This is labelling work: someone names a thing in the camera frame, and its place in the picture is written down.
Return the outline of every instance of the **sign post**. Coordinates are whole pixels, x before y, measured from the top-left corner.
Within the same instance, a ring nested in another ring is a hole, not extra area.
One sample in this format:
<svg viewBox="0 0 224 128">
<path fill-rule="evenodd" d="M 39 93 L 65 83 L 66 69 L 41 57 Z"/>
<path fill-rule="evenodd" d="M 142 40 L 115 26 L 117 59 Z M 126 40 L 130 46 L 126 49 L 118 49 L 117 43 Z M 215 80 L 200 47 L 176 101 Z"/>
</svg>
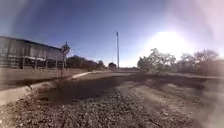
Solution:
<svg viewBox="0 0 224 128">
<path fill-rule="evenodd" d="M 63 71 L 66 62 L 66 55 L 69 53 L 70 47 L 68 46 L 67 42 L 61 47 L 61 52 L 63 54 L 63 61 L 62 61 L 62 70 L 61 70 L 61 77 L 63 77 Z"/>
</svg>

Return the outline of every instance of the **blue sky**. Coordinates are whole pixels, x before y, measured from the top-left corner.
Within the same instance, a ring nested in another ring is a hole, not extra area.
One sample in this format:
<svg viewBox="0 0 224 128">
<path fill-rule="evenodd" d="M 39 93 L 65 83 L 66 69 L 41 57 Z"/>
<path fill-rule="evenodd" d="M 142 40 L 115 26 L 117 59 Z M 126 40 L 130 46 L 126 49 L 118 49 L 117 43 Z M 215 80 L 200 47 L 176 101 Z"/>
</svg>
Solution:
<svg viewBox="0 0 224 128">
<path fill-rule="evenodd" d="M 194 38 L 195 33 L 192 34 L 192 30 L 187 29 L 195 28 L 192 25 L 194 20 L 188 20 L 192 19 L 189 18 L 192 14 L 185 14 L 184 12 L 189 10 L 183 11 L 181 6 L 185 4 L 186 7 L 186 3 L 176 2 L 175 5 L 169 1 L 0 0 L 0 35 L 28 39 L 55 47 L 61 47 L 67 41 L 71 47 L 70 55 L 103 60 L 107 64 L 111 61 L 116 62 L 115 33 L 118 31 L 120 65 L 136 66 L 148 40 L 158 32 L 167 31 L 167 17 L 170 16 L 168 12 L 172 12 L 170 7 L 176 6 L 180 11 L 173 13 L 176 13 L 179 19 L 187 21 L 178 22 L 180 26 L 184 26 L 182 30 L 186 37 L 192 37 L 195 42 L 199 42 L 193 43 L 198 48 L 209 47 L 208 42 L 213 38 L 208 25 L 197 19 L 199 27 L 193 31 L 199 33 L 199 36 L 197 39 Z M 201 39 L 205 37 L 207 42 L 201 44 Z"/>
</svg>

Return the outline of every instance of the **building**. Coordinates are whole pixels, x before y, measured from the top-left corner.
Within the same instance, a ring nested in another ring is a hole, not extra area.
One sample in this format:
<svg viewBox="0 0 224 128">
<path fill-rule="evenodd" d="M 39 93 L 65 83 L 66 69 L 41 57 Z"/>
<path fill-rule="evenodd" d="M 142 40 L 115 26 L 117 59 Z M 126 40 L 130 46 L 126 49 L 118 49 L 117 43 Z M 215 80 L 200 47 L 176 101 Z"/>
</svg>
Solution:
<svg viewBox="0 0 224 128">
<path fill-rule="evenodd" d="M 63 54 L 60 48 L 0 36 L 0 66 L 53 68 L 61 67 Z"/>
</svg>

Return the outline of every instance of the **sky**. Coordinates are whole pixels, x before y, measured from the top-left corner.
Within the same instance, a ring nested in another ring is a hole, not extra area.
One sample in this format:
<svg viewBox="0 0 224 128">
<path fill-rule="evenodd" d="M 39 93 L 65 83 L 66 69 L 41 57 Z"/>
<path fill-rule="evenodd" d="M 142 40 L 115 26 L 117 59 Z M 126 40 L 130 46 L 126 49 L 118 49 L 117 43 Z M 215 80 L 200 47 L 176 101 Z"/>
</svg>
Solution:
<svg viewBox="0 0 224 128">
<path fill-rule="evenodd" d="M 0 0 L 0 35 L 55 47 L 68 42 L 68 56 L 108 64 L 117 61 L 118 31 L 120 66 L 132 67 L 154 47 L 222 53 L 220 5 L 212 0 Z"/>
</svg>

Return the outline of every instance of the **roof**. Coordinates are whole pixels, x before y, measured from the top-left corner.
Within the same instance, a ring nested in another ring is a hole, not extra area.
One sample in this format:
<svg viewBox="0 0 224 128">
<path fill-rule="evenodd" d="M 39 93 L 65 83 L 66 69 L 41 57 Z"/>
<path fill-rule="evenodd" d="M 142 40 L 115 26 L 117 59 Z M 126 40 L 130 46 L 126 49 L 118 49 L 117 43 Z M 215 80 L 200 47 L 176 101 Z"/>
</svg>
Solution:
<svg viewBox="0 0 224 128">
<path fill-rule="evenodd" d="M 42 45 L 42 46 L 45 46 L 45 47 L 50 47 L 50 48 L 52 48 L 52 49 L 61 50 L 61 48 L 57 48 L 57 47 L 53 47 L 53 46 L 49 46 L 49 45 L 46 45 L 46 44 L 36 43 L 36 42 L 30 41 L 30 40 L 25 40 L 25 39 L 15 38 L 15 37 L 0 36 L 0 38 L 7 38 L 7 39 L 12 39 L 12 40 L 19 40 L 19 41 L 24 41 L 24 42 L 27 42 L 27 43 L 32 43 L 32 44 L 36 44 L 36 45 Z"/>
</svg>

